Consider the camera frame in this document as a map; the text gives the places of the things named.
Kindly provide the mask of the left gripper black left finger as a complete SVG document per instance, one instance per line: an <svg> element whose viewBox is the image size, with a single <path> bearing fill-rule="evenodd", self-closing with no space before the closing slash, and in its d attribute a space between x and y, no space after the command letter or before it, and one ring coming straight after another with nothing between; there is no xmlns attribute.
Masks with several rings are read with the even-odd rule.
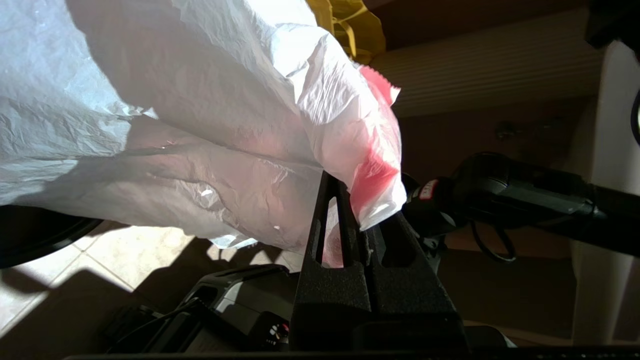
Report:
<svg viewBox="0 0 640 360"><path fill-rule="evenodd" d="M340 268L322 265L329 203L336 199ZM350 351L353 332L371 314L365 276L367 257L346 186L323 172L290 320L293 351Z"/></svg>

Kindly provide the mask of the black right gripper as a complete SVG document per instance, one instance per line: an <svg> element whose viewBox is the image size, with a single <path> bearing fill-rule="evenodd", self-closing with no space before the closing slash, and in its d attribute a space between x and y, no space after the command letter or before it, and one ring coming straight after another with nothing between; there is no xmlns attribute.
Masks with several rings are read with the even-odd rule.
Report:
<svg viewBox="0 0 640 360"><path fill-rule="evenodd" d="M454 201L455 185L450 177L437 177L407 195L402 214L423 239L445 236L471 223L458 212Z"/></svg>

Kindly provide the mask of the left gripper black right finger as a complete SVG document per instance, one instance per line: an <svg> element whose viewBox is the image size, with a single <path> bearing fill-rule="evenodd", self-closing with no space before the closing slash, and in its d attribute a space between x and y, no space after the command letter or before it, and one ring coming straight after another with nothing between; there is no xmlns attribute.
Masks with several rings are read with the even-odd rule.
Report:
<svg viewBox="0 0 640 360"><path fill-rule="evenodd" d="M368 349L466 351L461 317L405 217L387 218L368 230L367 239Z"/></svg>

